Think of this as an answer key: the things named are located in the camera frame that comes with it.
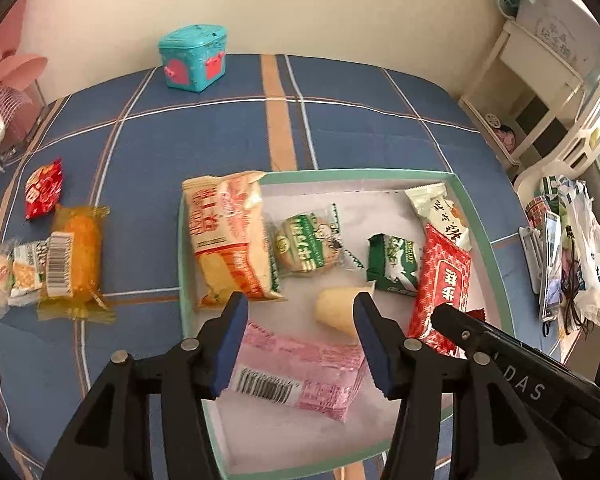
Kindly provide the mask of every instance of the white wall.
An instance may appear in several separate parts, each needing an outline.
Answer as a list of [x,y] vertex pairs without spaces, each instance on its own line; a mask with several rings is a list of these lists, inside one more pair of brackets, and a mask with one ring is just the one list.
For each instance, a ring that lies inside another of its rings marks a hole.
[[220,23],[229,52],[376,64],[454,95],[489,51],[496,0],[29,0],[21,52],[49,58],[48,100],[160,63],[161,35]]

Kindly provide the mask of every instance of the red and white wrapper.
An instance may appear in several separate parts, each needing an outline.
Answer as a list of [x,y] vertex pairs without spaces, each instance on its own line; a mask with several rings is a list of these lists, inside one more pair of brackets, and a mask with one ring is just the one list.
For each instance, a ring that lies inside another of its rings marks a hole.
[[358,345],[305,342],[248,323],[229,389],[344,421],[365,372]]
[[466,311],[471,255],[440,234],[433,225],[428,224],[425,231],[422,275],[406,335],[420,339],[440,354],[454,355],[456,345],[433,329],[431,314],[442,303]]

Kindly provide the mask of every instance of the pink snack package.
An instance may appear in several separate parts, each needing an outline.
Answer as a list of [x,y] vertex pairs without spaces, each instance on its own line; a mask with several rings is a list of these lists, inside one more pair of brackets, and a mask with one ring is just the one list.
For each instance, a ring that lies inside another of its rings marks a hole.
[[229,389],[344,422],[365,372],[361,346],[300,341],[247,323]]

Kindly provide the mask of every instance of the teal toy box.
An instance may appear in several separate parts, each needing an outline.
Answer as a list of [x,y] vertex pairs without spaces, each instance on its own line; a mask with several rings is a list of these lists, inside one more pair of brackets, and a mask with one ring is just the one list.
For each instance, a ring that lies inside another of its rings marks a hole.
[[202,92],[224,75],[226,29],[221,25],[187,25],[158,43],[167,85]]

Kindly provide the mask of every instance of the barcode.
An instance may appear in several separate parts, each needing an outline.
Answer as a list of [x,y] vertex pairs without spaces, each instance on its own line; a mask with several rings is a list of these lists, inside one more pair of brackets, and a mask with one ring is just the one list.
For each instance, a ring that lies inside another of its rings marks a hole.
[[302,393],[302,382],[238,366],[232,390],[251,397],[295,406]]
[[46,293],[50,298],[71,296],[71,255],[74,234],[53,232],[46,255]]

